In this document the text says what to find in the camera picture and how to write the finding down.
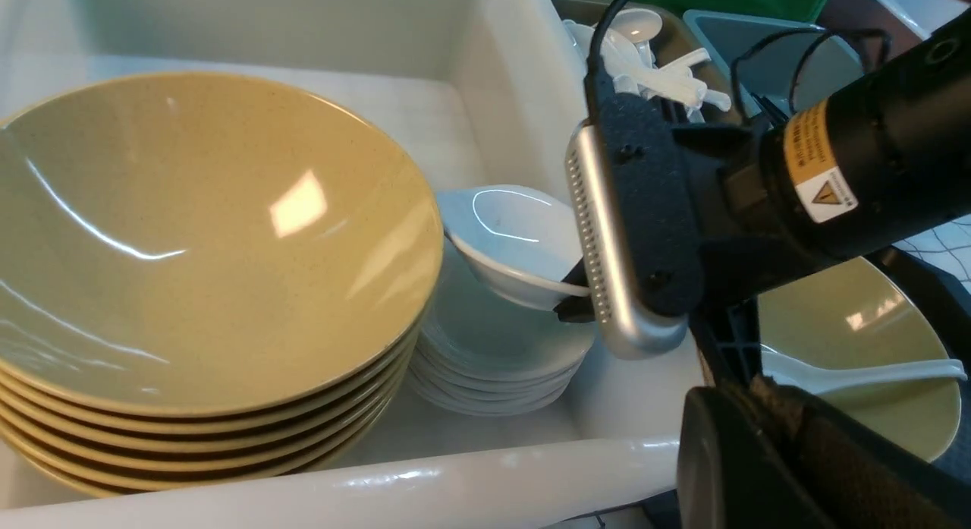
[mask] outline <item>bowl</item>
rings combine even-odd
[[[416,322],[442,258],[391,138],[222,73],[110,80],[5,121],[0,213],[0,370],[117,414],[245,414],[339,383]]]
[[[949,358],[913,302],[863,258],[762,294],[759,325],[767,346],[830,370]],[[822,397],[927,461],[946,452],[960,424],[953,379],[856,387]]]

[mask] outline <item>small white bowl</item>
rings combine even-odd
[[[589,288],[562,282],[583,252],[568,205],[523,186],[436,194],[446,236],[486,286],[506,300],[551,311]]]

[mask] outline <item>black cable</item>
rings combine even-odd
[[[772,45],[774,42],[795,34],[819,34],[819,37],[816,38],[809,48],[807,48],[803,53],[799,59],[799,62],[797,63],[795,72],[792,74],[792,83],[790,84],[790,93],[788,93],[788,96],[790,97],[790,110],[792,110],[793,113],[794,103],[792,102],[792,98],[795,94],[795,86],[798,84],[799,75],[802,73],[802,70],[809,61],[810,56],[812,56],[812,53],[829,38],[840,36],[844,39],[859,40],[863,38],[880,37],[881,40],[883,40],[883,44],[881,44],[876,67],[882,66],[884,62],[887,61],[889,51],[891,51],[891,36],[879,28],[864,28],[859,30],[826,30],[816,27],[801,27],[782,30],[771,34],[766,38],[762,38],[762,40],[759,40],[755,45],[750,47],[748,51],[743,52],[742,55],[739,55],[737,58],[732,60],[731,68],[729,68],[729,82],[731,82],[732,98],[738,106],[739,114],[742,116],[742,121],[749,122],[750,117],[748,112],[745,110],[745,103],[743,103],[742,100],[742,82],[738,76],[738,66],[741,65],[743,61],[749,60],[753,56],[759,54],[759,52]]]
[[[821,36],[815,38],[815,41],[806,48],[806,51],[799,58],[797,66],[795,66],[795,71],[792,72],[792,81],[790,82],[790,91],[788,91],[788,104],[790,104],[790,113],[795,115],[795,89],[799,86],[799,76],[802,74],[802,70],[805,68],[806,63],[814,54],[815,50],[819,48],[826,40],[832,37],[842,37],[843,39],[853,39],[859,44],[860,40],[869,38],[880,38],[880,52],[877,54],[877,59],[874,65],[870,65],[866,54],[860,54],[861,61],[863,62],[863,71],[870,73],[873,70],[880,68],[887,62],[888,56],[891,54],[891,35],[888,34],[887,30],[880,28],[862,28],[859,30],[826,30]]]
[[[603,56],[600,56],[600,45],[603,44],[604,36],[607,35],[607,28],[610,28],[610,25],[614,23],[614,17],[617,17],[617,13],[624,9],[628,1],[630,0],[611,1],[593,30],[589,55],[586,56],[586,77],[583,78],[583,92],[586,94],[586,110],[590,121],[597,121],[597,117],[600,116],[597,103],[597,77],[605,69]]]
[[[815,34],[819,32],[821,32],[821,29],[812,28],[812,27],[790,28],[787,30],[782,30],[780,32],[771,34],[766,38],[762,38],[762,40],[759,40],[758,42],[756,42],[755,45],[753,45],[752,47],[749,47],[748,51],[743,52],[742,55],[738,55],[734,60],[732,60],[731,66],[729,67],[729,74],[728,74],[729,82],[731,82],[731,93],[732,93],[731,95],[732,95],[732,100],[738,106],[738,113],[739,115],[742,116],[742,121],[749,122],[750,117],[748,112],[746,112],[745,110],[745,102],[743,102],[742,100],[742,82],[741,80],[738,79],[738,65],[741,65],[743,61],[748,60],[753,56],[759,54],[759,52],[761,52],[763,49],[765,49],[766,47],[772,45],[774,42],[777,42],[783,38],[786,38],[788,36],[792,36],[795,34]]]

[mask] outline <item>white plate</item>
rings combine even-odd
[[[551,376],[586,354],[596,324],[559,322],[554,313],[521,307],[476,280],[446,243],[442,275],[422,333],[428,342],[476,376],[524,380]]]
[[[551,379],[567,376],[580,365],[580,362],[583,362],[583,360],[580,360],[580,362],[571,364],[571,366],[565,367],[563,370],[558,370],[556,373],[547,374],[547,376],[531,376],[519,379],[510,376],[509,373],[490,373],[490,371],[483,370],[481,367],[474,367],[470,366],[470,364],[457,361],[451,358],[451,353],[441,352],[427,340],[420,342],[420,346],[417,348],[422,350],[426,360],[433,364],[436,369],[447,373],[449,376],[453,376],[455,383],[483,391],[519,391],[529,389],[542,383],[547,383]]]
[[[449,411],[455,411],[458,414],[485,417],[528,414],[530,411],[536,411],[536,409],[544,408],[552,404],[566,390],[566,386],[564,385],[551,394],[545,395],[545,397],[535,401],[483,402],[471,401],[468,398],[452,397],[448,392],[441,390],[441,388],[437,387],[434,383],[430,383],[426,378],[417,376],[413,371],[409,371],[406,381],[408,381],[410,387],[412,387],[412,390],[415,390],[417,395],[431,402],[431,404],[438,405],[438,407],[448,409]]]
[[[410,369],[420,376],[425,377],[431,383],[447,390],[452,395],[461,398],[471,398],[471,400],[475,401],[516,401],[525,400],[525,398],[543,398],[544,395],[568,384],[570,377],[573,376],[573,373],[569,373],[566,376],[543,381],[543,383],[537,383],[531,387],[517,388],[517,390],[503,390],[501,388],[481,390],[456,383],[454,374],[448,373],[447,370],[440,370],[434,367],[434,363],[430,363],[422,353],[416,353],[413,356]]]

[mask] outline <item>warning label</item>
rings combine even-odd
[[[840,200],[836,198],[836,193],[833,193],[833,184],[826,182],[822,185],[819,193],[812,198],[812,202],[815,204],[839,204]]]
[[[826,132],[826,103],[800,112],[786,125],[783,152],[799,200],[816,224],[857,207]]]

